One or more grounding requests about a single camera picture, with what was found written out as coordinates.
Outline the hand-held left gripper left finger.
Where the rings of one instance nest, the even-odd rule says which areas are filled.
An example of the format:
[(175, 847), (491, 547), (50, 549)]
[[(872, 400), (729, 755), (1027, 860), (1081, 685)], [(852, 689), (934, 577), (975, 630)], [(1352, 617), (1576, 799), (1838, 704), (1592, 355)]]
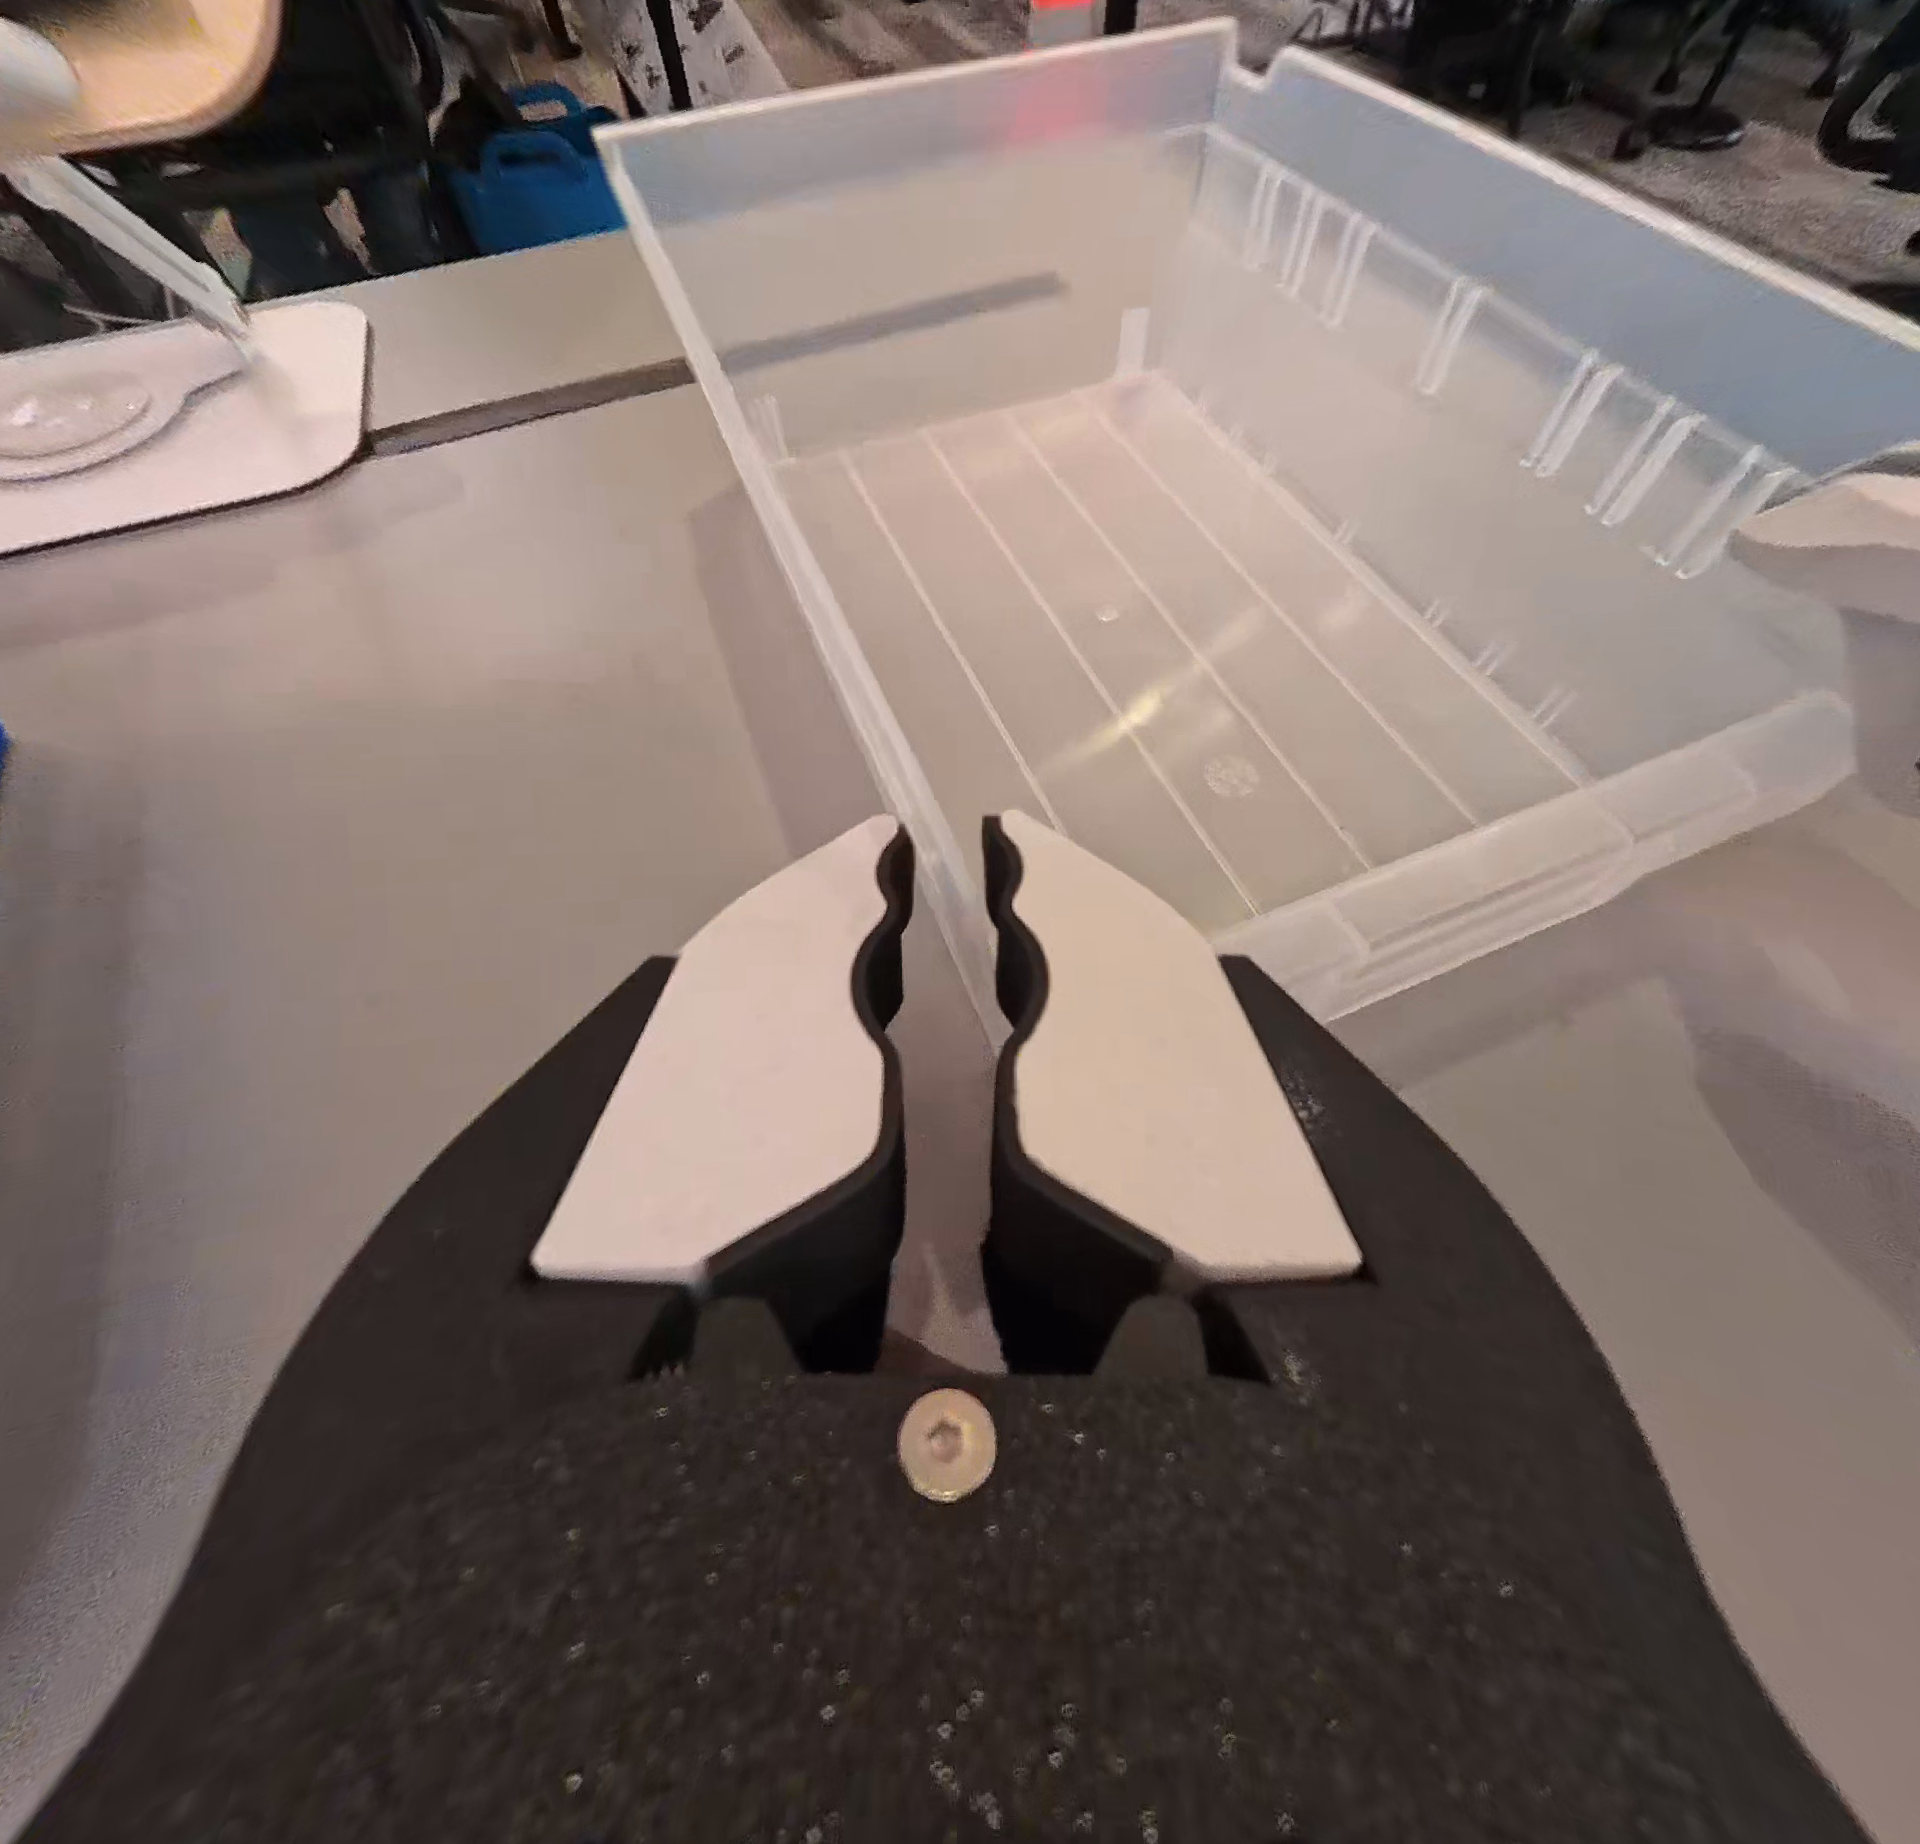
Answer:
[(554, 1282), (715, 1286), (883, 1157), (898, 1120), (909, 833), (875, 814), (719, 911), (673, 960), (533, 1247)]

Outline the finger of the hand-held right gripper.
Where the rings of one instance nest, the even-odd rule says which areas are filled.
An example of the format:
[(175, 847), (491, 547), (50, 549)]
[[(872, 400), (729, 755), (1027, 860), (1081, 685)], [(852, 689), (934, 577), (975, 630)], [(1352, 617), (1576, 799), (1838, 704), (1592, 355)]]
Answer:
[(1731, 557), (1839, 615), (1859, 776), (1919, 817), (1919, 441), (1751, 515)]

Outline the grey desk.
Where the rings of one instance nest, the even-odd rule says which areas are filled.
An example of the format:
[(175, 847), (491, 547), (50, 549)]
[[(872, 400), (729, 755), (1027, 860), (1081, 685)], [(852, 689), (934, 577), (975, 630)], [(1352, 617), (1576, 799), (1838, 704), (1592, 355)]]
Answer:
[[(4, 566), (4, 1839), (425, 1167), (878, 810), (627, 237), (382, 276), (373, 450)], [(1919, 1839), (1919, 822), (1855, 780), (1336, 1022), (1594, 1329), (1749, 1658)]]

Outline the clear plastic organizer box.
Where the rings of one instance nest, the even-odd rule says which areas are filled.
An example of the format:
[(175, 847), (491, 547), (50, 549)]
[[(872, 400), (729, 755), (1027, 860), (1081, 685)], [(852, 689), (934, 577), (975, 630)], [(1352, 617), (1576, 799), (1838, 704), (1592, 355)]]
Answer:
[(1227, 22), (601, 151), (982, 1014), (991, 814), (1340, 1015), (1855, 771), (1711, 243)]

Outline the blue bag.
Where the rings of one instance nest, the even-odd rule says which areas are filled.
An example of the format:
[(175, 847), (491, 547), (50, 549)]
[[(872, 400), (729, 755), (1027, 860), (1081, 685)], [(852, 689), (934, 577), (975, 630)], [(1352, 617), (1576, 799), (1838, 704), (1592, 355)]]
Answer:
[(608, 104), (558, 81), (500, 85), (471, 73), (435, 129), (435, 169), (480, 253), (514, 253), (624, 229), (597, 148)]

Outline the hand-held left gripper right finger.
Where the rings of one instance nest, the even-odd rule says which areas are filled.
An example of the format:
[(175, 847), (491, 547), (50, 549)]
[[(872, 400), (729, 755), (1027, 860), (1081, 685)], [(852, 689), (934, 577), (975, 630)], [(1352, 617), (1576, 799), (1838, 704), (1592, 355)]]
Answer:
[(1058, 1295), (1350, 1281), (1356, 1232), (1218, 949), (1009, 809), (982, 825), (995, 998), (988, 1247)]

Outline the printed paper sheet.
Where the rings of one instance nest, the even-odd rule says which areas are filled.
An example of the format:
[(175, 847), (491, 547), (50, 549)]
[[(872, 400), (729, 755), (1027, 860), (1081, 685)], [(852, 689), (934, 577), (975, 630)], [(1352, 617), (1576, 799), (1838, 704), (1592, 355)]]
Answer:
[(740, 0), (573, 0), (632, 112), (662, 117), (789, 90)]

